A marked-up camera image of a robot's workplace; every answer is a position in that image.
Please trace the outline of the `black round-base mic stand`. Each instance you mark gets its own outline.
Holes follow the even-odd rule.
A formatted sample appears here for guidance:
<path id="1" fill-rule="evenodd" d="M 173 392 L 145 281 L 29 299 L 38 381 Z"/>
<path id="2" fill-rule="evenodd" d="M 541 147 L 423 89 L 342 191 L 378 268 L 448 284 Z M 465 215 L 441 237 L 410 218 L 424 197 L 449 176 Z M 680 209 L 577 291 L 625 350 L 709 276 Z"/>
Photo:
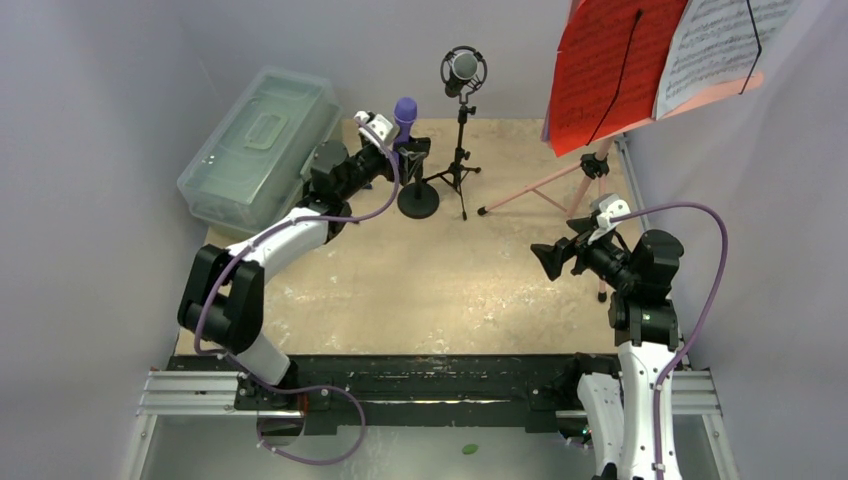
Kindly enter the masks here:
<path id="1" fill-rule="evenodd" d="M 397 152 L 405 157 L 405 143 L 397 145 Z M 433 215 L 439 207 L 438 192 L 433 186 L 425 184 L 423 179 L 424 175 L 418 177 L 416 182 L 404 186 L 398 194 L 397 206 L 406 217 L 425 219 Z"/>

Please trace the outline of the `black tripod mic stand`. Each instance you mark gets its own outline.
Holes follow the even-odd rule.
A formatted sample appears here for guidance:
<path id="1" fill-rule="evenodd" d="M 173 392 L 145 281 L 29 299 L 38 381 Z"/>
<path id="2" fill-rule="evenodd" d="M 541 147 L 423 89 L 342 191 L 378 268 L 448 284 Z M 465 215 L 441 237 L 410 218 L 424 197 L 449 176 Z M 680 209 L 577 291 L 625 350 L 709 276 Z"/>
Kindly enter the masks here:
<path id="1" fill-rule="evenodd" d="M 471 156 L 471 152 L 464 147 L 465 126 L 470 116 L 476 114 L 476 106 L 468 106 L 467 101 L 459 102 L 457 114 L 458 132 L 456 146 L 454 149 L 454 157 L 452 162 L 442 170 L 423 179 L 425 184 L 431 180 L 441 179 L 446 183 L 460 198 L 461 217 L 463 221 L 468 219 L 467 210 L 465 207 L 465 198 L 463 193 L 463 181 L 468 173 L 479 174 L 482 171 L 481 167 L 470 167 L 464 165 L 464 162 Z"/>

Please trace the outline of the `purple toy microphone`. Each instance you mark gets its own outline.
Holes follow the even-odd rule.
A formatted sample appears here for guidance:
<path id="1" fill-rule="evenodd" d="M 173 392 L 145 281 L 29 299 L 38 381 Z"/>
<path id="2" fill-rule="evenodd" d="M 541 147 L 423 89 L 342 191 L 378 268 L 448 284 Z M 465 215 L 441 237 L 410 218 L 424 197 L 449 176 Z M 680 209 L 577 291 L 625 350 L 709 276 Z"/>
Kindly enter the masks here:
<path id="1" fill-rule="evenodd" d="M 402 97 L 397 100 L 394 110 L 394 123 L 398 127 L 394 144 L 399 145 L 410 140 L 412 127 L 417 119 L 418 105 L 412 97 Z"/>

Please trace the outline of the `black silver condenser microphone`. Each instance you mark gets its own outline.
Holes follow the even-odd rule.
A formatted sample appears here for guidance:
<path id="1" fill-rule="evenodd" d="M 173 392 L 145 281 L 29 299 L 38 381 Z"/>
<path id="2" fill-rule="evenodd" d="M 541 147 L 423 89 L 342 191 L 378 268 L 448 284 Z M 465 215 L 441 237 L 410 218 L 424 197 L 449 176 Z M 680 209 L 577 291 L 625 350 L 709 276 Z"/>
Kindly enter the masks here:
<path id="1" fill-rule="evenodd" d="M 474 47 L 457 46 L 449 50 L 440 64 L 440 78 L 448 98 L 456 98 L 461 105 L 468 103 L 488 77 L 488 64 Z"/>

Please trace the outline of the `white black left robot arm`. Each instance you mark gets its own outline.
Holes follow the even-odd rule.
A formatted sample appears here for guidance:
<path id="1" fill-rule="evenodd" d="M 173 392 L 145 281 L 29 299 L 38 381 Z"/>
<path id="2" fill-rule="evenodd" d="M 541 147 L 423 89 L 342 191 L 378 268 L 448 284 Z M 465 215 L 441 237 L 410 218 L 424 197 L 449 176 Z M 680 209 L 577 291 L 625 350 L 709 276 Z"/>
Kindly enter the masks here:
<path id="1" fill-rule="evenodd" d="M 303 198 L 279 222 L 226 248 L 206 245 L 196 254 L 177 310 L 178 324 L 196 339 L 213 342 L 261 382 L 259 395 L 272 408 L 297 399 L 298 382 L 287 375 L 290 358 L 263 333 L 268 280 L 295 260 L 333 240 L 357 222 L 350 198 L 376 177 L 396 187 L 430 153 L 428 137 L 413 137 L 394 149 L 368 140 L 351 154 L 340 141 L 317 146 Z"/>

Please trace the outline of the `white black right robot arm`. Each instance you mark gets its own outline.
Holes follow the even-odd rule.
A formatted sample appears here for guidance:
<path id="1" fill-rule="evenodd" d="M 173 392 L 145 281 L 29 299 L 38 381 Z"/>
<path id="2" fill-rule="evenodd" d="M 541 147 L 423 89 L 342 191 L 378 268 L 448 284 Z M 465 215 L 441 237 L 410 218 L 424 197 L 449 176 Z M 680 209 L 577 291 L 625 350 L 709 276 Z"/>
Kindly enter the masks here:
<path id="1" fill-rule="evenodd" d="M 617 357 L 578 359 L 561 392 L 587 414 L 597 479 L 679 479 L 672 411 L 672 361 L 680 340 L 669 293 L 684 248 L 662 230 L 643 233 L 632 250 L 614 244 L 616 230 L 595 238 L 588 218 L 569 223 L 573 238 L 530 249 L 550 280 L 568 261 L 572 275 L 596 274 L 613 290 L 608 310 Z"/>

